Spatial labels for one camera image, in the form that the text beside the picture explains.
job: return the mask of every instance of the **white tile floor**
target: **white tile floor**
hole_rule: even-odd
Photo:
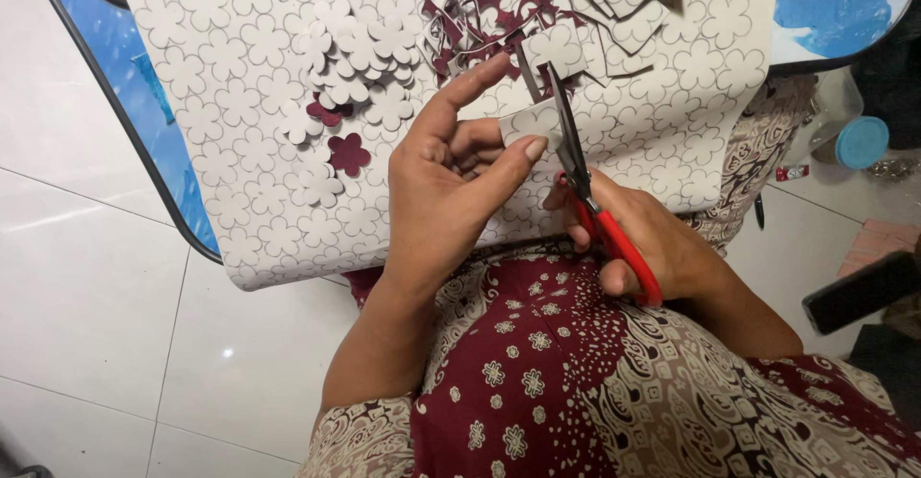
[[[60,478],[292,475],[357,314],[347,289],[237,291],[168,225],[47,1],[0,4],[0,441]],[[807,350],[845,354],[859,327],[817,337],[800,299],[859,221],[921,221],[918,190],[831,169],[777,184],[729,261]]]

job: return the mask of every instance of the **maroon patterned dress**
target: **maroon patterned dress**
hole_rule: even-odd
[[[737,124],[720,205],[687,218],[717,250],[810,84],[769,81]],[[565,242],[491,251],[439,291],[418,393],[329,411],[298,476],[921,477],[919,438],[874,376],[742,359],[667,307],[605,296],[601,263]]]

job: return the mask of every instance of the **blue jar lid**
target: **blue jar lid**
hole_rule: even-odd
[[[876,117],[858,117],[847,122],[835,142],[838,163],[850,168],[867,168],[882,157],[889,146],[889,127]]]

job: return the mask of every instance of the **forearm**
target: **forearm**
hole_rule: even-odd
[[[746,285],[725,262],[708,285],[690,299],[687,315],[742,357],[800,355],[800,336]]]
[[[433,302],[432,294],[408,291],[385,271],[332,358],[320,414],[415,390],[434,335]]]

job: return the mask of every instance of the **scissors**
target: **scissors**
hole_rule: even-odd
[[[659,307],[662,305],[662,291],[656,276],[611,213],[602,210],[591,198],[591,174],[582,154],[582,143],[579,141],[573,110],[569,106],[569,97],[552,62],[547,63],[547,71],[560,114],[560,129],[563,130],[563,143],[556,151],[563,170],[556,175],[556,181],[568,188],[567,200],[576,208],[579,223],[589,232],[592,242],[600,238],[610,257],[624,259],[637,274],[637,280],[643,288],[642,293],[635,295],[637,302]]]

